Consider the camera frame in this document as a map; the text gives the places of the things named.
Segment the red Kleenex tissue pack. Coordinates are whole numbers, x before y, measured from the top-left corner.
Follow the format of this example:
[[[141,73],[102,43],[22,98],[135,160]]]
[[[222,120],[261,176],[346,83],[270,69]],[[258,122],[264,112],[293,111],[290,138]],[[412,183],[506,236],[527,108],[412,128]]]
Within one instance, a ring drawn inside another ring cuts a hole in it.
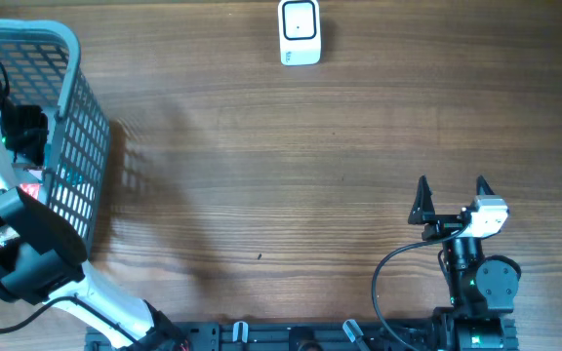
[[[41,184],[40,183],[22,183],[20,188],[32,198],[38,200],[40,197]]]

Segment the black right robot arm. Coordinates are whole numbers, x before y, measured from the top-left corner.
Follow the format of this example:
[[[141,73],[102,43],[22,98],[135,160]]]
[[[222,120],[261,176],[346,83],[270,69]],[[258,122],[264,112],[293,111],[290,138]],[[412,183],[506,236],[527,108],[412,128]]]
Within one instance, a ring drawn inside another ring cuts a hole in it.
[[[426,177],[419,178],[408,222],[421,225],[425,244],[441,244],[440,267],[451,298],[437,307],[422,342],[425,350],[517,350],[513,320],[522,271],[504,255],[486,255],[482,242],[499,234],[509,216],[506,201],[483,176],[476,195],[459,214],[438,214]]]

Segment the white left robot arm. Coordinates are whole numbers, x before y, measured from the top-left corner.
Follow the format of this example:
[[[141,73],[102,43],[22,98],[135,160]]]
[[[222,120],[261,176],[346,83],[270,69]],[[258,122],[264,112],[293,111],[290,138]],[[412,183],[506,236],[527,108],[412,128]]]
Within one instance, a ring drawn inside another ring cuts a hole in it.
[[[41,202],[21,188],[0,141],[0,299],[42,311],[57,307],[119,350],[183,350],[187,339],[178,327],[105,280],[88,259],[84,237],[92,226],[97,189],[91,182],[98,171],[79,175],[75,165],[60,167],[51,202]]]

